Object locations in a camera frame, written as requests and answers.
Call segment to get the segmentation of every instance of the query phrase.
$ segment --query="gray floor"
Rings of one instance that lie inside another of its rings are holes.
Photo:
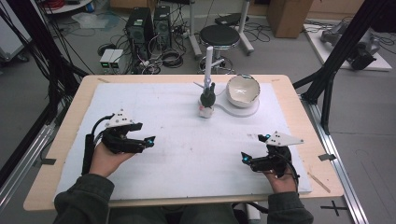
[[[210,17],[207,24],[212,24]],[[252,17],[250,22],[266,25],[265,18]],[[108,43],[111,36],[121,35],[124,21],[112,18],[116,26],[104,30],[75,30],[75,24],[67,25],[67,15],[60,24],[70,28],[66,36],[84,62],[96,74],[101,74],[97,48]],[[205,18],[196,20],[196,30],[204,27]],[[305,34],[296,39],[274,38],[264,31],[270,42],[254,41],[255,51],[246,56],[238,47],[224,53],[233,63],[237,73],[284,74],[292,82],[314,72],[321,63]],[[188,40],[183,57],[184,64],[177,69],[163,68],[161,74],[195,74],[197,62]],[[396,56],[380,50],[381,56],[396,67]],[[74,63],[86,70],[83,63],[72,54]],[[39,73],[35,63],[13,62],[0,68],[0,167],[24,137],[47,103],[48,82]],[[339,70],[333,87],[330,131],[332,139],[356,190],[364,212],[371,223],[395,223],[396,220],[396,70],[390,72]],[[297,90],[302,93],[307,87]],[[54,212],[32,213],[22,208],[23,200],[32,185],[38,168],[33,167],[22,181],[6,209],[0,214],[0,223],[51,223]],[[305,206],[314,214],[316,223],[352,223],[346,210],[322,209],[321,206],[346,207],[343,198],[304,200]]]

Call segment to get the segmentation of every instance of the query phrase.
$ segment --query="stool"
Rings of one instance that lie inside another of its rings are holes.
[[[213,47],[213,63],[218,60],[224,59],[224,62],[214,65],[211,69],[219,73],[219,70],[225,71],[226,75],[234,73],[233,63],[226,57],[220,55],[221,50],[234,48],[239,44],[239,33],[226,25],[210,25],[206,26],[200,32],[201,42],[204,46]],[[199,62],[198,73],[205,72],[205,58]]]

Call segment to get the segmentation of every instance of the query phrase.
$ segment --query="dark green sleeve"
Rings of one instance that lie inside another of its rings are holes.
[[[54,223],[106,223],[114,184],[99,175],[84,175],[69,190],[55,197]]]
[[[268,197],[268,224],[313,223],[314,217],[304,208],[296,192],[272,194]]]

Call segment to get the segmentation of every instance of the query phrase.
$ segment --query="black stool seat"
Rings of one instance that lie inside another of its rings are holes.
[[[200,32],[202,41],[213,48],[221,46],[231,46],[239,41],[239,33],[226,25],[206,26]]]

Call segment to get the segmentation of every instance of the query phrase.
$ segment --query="white bowl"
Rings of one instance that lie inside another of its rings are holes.
[[[237,75],[227,83],[227,99],[239,107],[253,105],[260,95],[260,84],[251,76]]]

